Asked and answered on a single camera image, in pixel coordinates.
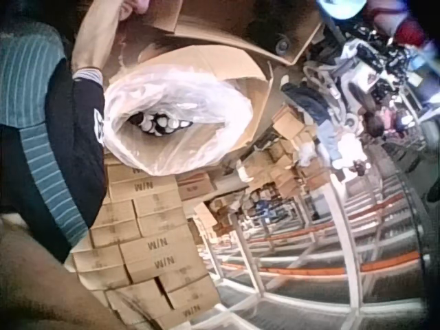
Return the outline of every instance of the white sleeve cuff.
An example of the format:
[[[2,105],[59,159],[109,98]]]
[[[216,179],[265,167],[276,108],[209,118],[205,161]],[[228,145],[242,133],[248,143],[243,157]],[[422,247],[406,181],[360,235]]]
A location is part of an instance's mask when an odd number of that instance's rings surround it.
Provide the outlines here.
[[[99,84],[100,86],[102,86],[102,82],[103,82],[101,71],[92,68],[79,69],[77,72],[75,72],[73,78],[74,80],[77,80],[79,78],[91,80]]]

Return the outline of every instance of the white plastic bag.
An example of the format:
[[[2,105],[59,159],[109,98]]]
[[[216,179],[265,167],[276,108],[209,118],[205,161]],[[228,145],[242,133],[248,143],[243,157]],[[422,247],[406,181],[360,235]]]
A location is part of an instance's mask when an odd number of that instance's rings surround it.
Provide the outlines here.
[[[143,67],[105,93],[104,143],[123,163],[150,175],[171,175],[219,161],[252,119],[251,102],[232,85],[190,68]],[[194,122],[172,135],[149,136],[127,122],[134,114]]]

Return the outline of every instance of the open cardboard box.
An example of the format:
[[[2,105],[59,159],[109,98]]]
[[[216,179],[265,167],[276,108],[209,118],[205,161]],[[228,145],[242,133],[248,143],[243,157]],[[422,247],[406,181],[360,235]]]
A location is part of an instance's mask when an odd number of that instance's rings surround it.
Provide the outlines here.
[[[269,64],[269,69],[266,70],[268,76],[266,76],[255,61],[241,49],[222,45],[189,46],[140,63],[126,70],[124,76],[152,65],[181,65],[191,67],[196,72],[214,74],[219,80],[237,80],[240,84],[243,83],[245,96],[252,103],[253,116],[239,141],[230,151],[246,147],[252,142],[272,88],[273,74]]]
[[[284,65],[294,65],[318,31],[321,20],[315,0],[294,2],[286,36],[292,47],[283,57],[245,40],[254,20],[256,0],[151,0],[144,22],[172,36],[229,45]]]

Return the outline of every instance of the person's hand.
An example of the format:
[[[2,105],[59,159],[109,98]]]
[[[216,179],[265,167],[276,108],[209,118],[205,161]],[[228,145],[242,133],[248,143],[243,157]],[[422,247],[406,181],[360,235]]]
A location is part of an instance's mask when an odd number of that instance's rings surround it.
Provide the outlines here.
[[[124,0],[94,0],[82,21],[72,54],[72,71],[102,70],[109,58]]]

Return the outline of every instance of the orange rail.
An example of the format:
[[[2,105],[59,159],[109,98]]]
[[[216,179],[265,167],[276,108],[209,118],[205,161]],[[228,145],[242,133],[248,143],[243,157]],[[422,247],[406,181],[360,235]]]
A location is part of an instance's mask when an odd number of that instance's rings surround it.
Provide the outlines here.
[[[391,204],[393,204],[403,198],[404,198],[404,194],[401,192],[395,196],[388,198],[386,201],[383,201],[382,203],[378,203],[374,206],[371,206],[370,208],[368,208],[366,210],[363,210],[361,212],[350,215],[349,221],[354,221],[357,218],[363,217],[364,215],[367,215],[367,214],[370,214],[373,212],[377,212],[378,210],[383,210],[387,206],[389,206],[389,205],[391,205]],[[279,241],[281,239],[292,239],[294,237],[306,235],[311,232],[317,232],[319,230],[324,230],[327,228],[331,228],[333,226],[334,226],[334,222],[330,221],[327,223],[323,223],[321,225],[314,225],[313,227],[295,230],[294,232],[288,232],[286,234],[279,234],[279,235],[274,235],[274,236],[270,236],[270,237],[261,237],[258,239],[250,239],[247,242],[248,243],[261,243],[261,242],[267,242],[267,241]]]
[[[371,263],[364,263],[360,266],[362,273],[374,272],[376,270],[385,270],[404,263],[409,263],[420,258],[418,251],[412,251],[401,256],[395,256],[393,258],[373,261]],[[233,263],[222,263],[223,266],[233,267],[238,270],[245,270],[244,265],[235,265]],[[345,267],[330,267],[330,268],[318,268],[318,269],[305,269],[305,268],[273,268],[273,267],[260,267],[260,272],[274,273],[280,275],[302,275],[302,276],[328,276],[328,275],[343,275],[345,274]]]

